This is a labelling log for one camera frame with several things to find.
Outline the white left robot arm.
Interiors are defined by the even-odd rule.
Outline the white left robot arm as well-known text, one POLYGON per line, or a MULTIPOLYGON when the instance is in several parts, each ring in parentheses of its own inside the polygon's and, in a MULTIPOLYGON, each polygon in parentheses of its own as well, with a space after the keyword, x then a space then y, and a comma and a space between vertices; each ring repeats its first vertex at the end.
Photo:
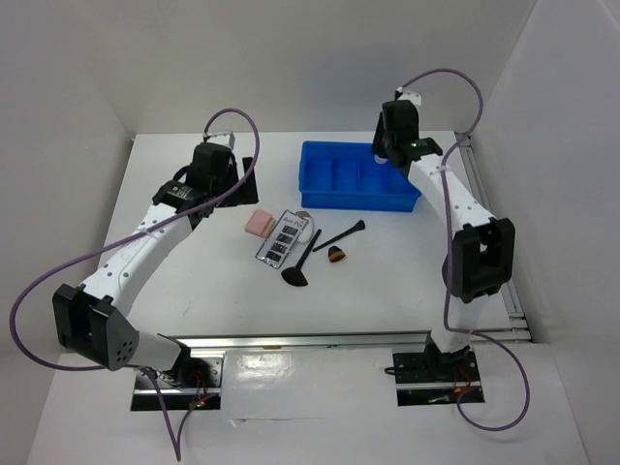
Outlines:
POLYGON ((249 157, 237 161, 231 132, 204 136, 190 165, 180 169, 152 199, 135 233, 78 286, 60 286, 52 297, 59 343, 110 371, 148 367, 171 387, 183 385, 196 366, 189 348, 168 336, 135 329, 128 315, 141 289, 170 252, 217 207, 258 200, 249 157))

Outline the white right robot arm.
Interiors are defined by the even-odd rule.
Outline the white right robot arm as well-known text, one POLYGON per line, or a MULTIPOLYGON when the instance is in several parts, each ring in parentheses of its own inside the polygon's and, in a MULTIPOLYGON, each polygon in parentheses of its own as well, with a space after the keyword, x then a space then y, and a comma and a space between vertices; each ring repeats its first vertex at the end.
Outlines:
POLYGON ((480 204, 450 168, 439 144, 419 135, 418 106, 418 100, 405 95, 382 104, 372 153, 401 171, 447 228, 445 307, 441 325, 428 338, 433 350, 422 358, 426 375, 443 380, 454 371, 455 356, 469 346, 485 301, 512 279, 515 226, 480 204))

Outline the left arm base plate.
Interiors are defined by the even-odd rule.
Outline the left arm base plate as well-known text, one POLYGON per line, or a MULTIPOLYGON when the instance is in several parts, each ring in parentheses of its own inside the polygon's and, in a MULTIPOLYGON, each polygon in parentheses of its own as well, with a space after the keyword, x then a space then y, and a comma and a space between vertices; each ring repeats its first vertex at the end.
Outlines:
MULTIPOLYGON (((157 386, 169 411, 187 411, 195 404, 197 404, 198 411, 221 409, 224 353, 222 351, 198 351, 196 357, 202 359, 202 369, 191 374, 187 381, 175 381, 168 375, 156 373, 157 386)), ((156 389, 148 377, 140 372, 135 377, 130 410, 132 412, 161 411, 156 389)))

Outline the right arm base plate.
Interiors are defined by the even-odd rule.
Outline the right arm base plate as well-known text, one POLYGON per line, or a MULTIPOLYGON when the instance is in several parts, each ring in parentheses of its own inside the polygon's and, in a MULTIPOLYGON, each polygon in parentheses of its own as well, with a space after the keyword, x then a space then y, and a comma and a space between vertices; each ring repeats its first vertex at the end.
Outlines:
POLYGON ((399 407, 484 403, 481 375, 476 355, 470 351, 463 360, 431 368, 423 353, 394 353, 392 366, 384 373, 395 381, 399 407))

